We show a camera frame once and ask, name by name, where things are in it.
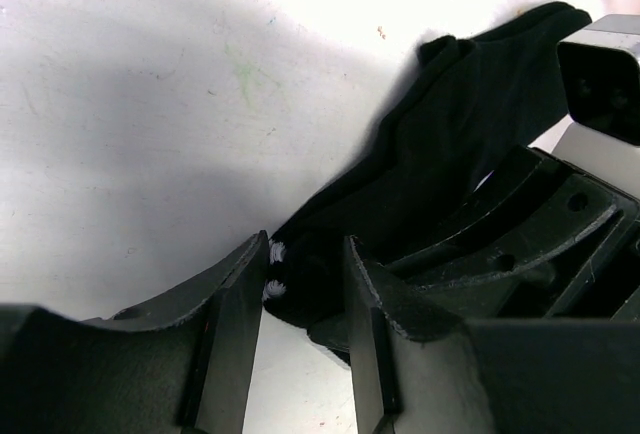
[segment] black sock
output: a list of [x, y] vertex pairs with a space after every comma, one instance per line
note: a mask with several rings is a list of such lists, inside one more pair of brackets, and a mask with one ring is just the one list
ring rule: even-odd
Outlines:
[[[422, 72], [381, 122], [372, 151], [273, 235], [284, 250], [268, 273], [267, 310], [300, 327], [340, 312], [343, 236], [382, 262], [397, 258], [512, 147], [559, 121], [567, 107], [555, 46], [590, 22], [551, 3], [471, 40], [421, 46]], [[286, 291], [269, 298], [276, 282]]]

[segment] black cloth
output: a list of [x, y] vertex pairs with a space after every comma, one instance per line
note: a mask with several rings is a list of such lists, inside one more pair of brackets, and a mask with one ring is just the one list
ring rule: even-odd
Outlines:
[[473, 39], [422, 45], [418, 79], [368, 155], [273, 235], [268, 283], [286, 291], [269, 298], [267, 285], [267, 311], [304, 328], [342, 312], [345, 235], [383, 263], [420, 246], [511, 148], [567, 113], [556, 44], [590, 22], [553, 2]]

